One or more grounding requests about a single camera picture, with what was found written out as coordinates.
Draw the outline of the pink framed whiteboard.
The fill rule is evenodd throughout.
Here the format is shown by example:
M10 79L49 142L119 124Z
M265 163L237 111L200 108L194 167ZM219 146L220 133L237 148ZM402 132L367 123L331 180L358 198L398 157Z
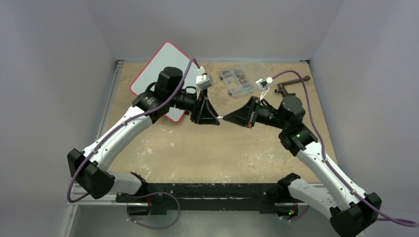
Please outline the pink framed whiteboard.
M138 95L146 90L146 87L152 82L157 81L158 74L165 67L176 67L185 71L190 58L178 49L177 46L171 42L165 42L152 59L147 63L144 69L138 74L133 83L130 85L130 91ZM185 79L184 86L195 86L198 67L192 63L188 75ZM170 108L170 111L165 115L166 118L173 122L180 122L184 116L184 111Z

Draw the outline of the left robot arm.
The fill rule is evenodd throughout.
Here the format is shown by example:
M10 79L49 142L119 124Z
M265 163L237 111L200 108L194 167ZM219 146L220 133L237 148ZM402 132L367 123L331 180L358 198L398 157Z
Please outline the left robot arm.
M86 194L70 203L80 201L86 196L100 199L108 193L128 194L135 202L147 197L146 181L135 172L112 173L110 165L118 154L161 117L170 108L190 113L194 124L219 125L219 115L208 98L208 88L213 79L203 67L198 69L195 86L184 86L187 72L176 67L166 67L160 71L156 82L150 83L146 90L135 98L124 116L115 123L103 136L81 151L76 148L69 151L67 161L72 183L78 183Z

